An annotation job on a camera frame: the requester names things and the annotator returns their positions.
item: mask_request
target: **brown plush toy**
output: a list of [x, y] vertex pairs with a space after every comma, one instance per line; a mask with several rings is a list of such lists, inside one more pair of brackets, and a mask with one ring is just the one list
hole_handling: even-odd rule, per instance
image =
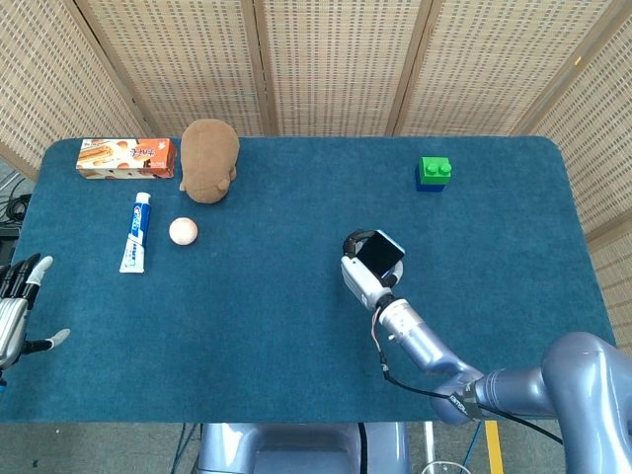
[[239, 137], [233, 127], [214, 118], [196, 120], [183, 133], [180, 147], [180, 191], [208, 204], [226, 196], [230, 182], [237, 176]]

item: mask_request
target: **blue block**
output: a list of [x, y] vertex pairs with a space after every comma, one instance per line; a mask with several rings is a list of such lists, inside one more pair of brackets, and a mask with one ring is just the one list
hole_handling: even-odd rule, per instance
[[415, 168], [415, 185], [417, 186], [417, 191], [425, 193], [440, 193], [445, 188], [445, 185], [422, 185], [419, 165]]

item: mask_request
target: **wicker panel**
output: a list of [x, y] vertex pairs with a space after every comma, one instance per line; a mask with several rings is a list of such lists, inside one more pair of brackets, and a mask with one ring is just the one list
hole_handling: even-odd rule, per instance
[[617, 346], [632, 354], [632, 232], [592, 253]]
[[196, 119], [262, 134], [240, 1], [83, 0], [136, 100], [162, 135]]
[[0, 144], [29, 175], [59, 138], [145, 134], [61, 0], [0, 2], [0, 63]]
[[384, 134], [420, 1], [264, 3], [280, 134]]
[[564, 154], [584, 230], [632, 209], [632, 17], [534, 132]]
[[445, 0], [403, 134], [505, 134], [609, 0]]

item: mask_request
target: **floor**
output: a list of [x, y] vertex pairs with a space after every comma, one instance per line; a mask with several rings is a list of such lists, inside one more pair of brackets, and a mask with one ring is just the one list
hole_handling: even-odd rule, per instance
[[[11, 171], [0, 161], [0, 183]], [[14, 196], [33, 189], [29, 180], [18, 185], [21, 179], [0, 191], [0, 202], [16, 185]], [[555, 422], [539, 423], [559, 433]], [[458, 428], [434, 423], [435, 458], [462, 463], [475, 429], [474, 423]], [[0, 424], [0, 472], [167, 474], [180, 431], [181, 425], [174, 424]], [[500, 422], [500, 436], [505, 472], [564, 472], [562, 447], [541, 434], [512, 422]], [[423, 424], [409, 424], [409, 439], [412, 473], [419, 474], [426, 460]], [[194, 435], [177, 472], [191, 472], [198, 449], [199, 436]], [[484, 432], [468, 466], [472, 473], [490, 472]], [[457, 472], [456, 468], [434, 471]]]

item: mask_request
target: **yellow line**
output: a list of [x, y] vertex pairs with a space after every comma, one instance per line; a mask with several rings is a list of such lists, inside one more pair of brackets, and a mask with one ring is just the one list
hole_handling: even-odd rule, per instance
[[487, 451], [490, 455], [490, 472], [503, 474], [503, 456], [501, 455], [501, 439], [498, 436], [498, 423], [485, 422], [485, 437], [487, 438]]

